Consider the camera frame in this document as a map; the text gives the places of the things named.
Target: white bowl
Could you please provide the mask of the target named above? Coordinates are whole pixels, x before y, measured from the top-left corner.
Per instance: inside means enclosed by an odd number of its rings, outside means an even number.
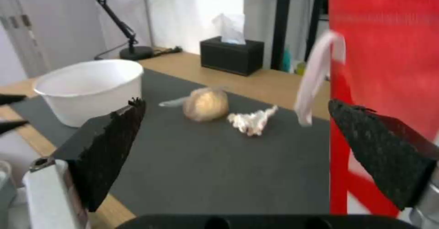
[[[72,127],[141,98],[143,68],[130,60],[82,62],[41,76],[34,90],[56,117]]]

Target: wooden desk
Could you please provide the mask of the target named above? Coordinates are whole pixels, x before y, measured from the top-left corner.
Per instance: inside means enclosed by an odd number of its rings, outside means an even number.
[[[226,86],[227,90],[232,93],[269,104],[277,104],[290,110],[294,105],[301,81],[300,76],[275,70],[260,70],[249,77],[243,77],[202,68],[200,66],[200,57],[188,53],[165,55],[142,60],[140,63],[145,68],[203,85]],[[0,87],[0,93],[26,94],[33,97],[36,96],[32,89],[33,82],[34,79],[29,79],[7,87]],[[329,83],[325,82],[316,96],[312,108],[315,116],[324,119],[329,118],[327,110],[329,95]],[[8,120],[21,118],[9,106],[0,107],[0,117]],[[55,146],[30,125],[17,129],[17,132],[42,156],[48,156],[55,150]],[[97,217],[102,223],[99,228],[114,228],[134,218],[135,215],[109,194],[97,213],[92,216],[92,219],[94,217]]]

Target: tissue paper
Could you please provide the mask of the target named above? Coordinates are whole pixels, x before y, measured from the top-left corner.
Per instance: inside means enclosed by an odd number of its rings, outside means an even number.
[[[212,22],[221,32],[221,42],[231,44],[246,44],[244,38],[244,22],[246,20],[243,14],[220,14]]]

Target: desk lamp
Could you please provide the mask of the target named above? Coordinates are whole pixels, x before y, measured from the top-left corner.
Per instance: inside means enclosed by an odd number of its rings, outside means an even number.
[[[136,34],[127,24],[122,22],[113,10],[107,5],[107,0],[97,0],[97,3],[107,12],[108,16],[116,23],[122,33],[128,39],[128,48],[122,49],[119,53],[121,59],[126,60],[141,60],[151,58],[153,56],[153,50],[148,46],[134,46],[138,43],[136,40]]]

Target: tissue box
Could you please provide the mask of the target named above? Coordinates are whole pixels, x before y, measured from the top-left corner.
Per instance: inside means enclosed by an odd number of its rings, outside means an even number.
[[[221,42],[221,37],[200,42],[201,65],[248,76],[262,67],[264,43],[246,40],[245,45]]]

